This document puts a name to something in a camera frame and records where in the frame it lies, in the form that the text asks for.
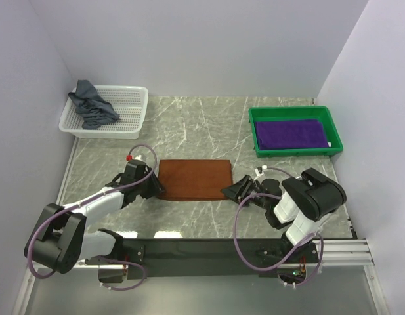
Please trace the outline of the orange brown towel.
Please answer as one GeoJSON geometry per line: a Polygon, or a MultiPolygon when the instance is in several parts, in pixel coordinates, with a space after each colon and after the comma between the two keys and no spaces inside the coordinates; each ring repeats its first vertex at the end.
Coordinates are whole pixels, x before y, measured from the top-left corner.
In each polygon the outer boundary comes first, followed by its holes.
{"type": "Polygon", "coordinates": [[[225,200],[223,188],[233,185],[231,162],[224,159],[163,159],[158,179],[166,201],[225,200]]]}

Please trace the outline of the purple towel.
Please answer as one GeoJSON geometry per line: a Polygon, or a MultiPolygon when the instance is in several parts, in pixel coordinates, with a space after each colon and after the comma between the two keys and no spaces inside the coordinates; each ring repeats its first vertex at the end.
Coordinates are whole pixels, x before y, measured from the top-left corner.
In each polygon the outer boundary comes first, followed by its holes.
{"type": "Polygon", "coordinates": [[[261,150],[329,147],[323,125],[315,119],[256,121],[255,134],[261,150]]]}

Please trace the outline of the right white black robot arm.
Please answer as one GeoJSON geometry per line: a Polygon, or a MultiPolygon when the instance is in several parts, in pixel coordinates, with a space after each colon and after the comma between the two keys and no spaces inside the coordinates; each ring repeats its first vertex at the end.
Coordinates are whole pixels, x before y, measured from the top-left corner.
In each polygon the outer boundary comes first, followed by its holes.
{"type": "Polygon", "coordinates": [[[250,203],[265,210],[271,227],[282,234],[281,254],[295,262],[304,254],[304,238],[321,231],[330,215],[347,200],[340,184],[314,168],[295,177],[283,169],[263,165],[256,176],[244,176],[236,184],[221,189],[224,196],[246,207],[250,203]]]}

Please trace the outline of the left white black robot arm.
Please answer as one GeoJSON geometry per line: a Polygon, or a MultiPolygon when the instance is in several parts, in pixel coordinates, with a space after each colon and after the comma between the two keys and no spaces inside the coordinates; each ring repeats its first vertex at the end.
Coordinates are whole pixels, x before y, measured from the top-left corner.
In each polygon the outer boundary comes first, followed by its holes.
{"type": "Polygon", "coordinates": [[[137,196],[149,199],[164,192],[154,171],[145,162],[132,159],[124,172],[93,195],[67,205],[46,205],[24,248],[31,273],[45,279],[70,271],[81,259],[88,225],[125,208],[137,196]]]}

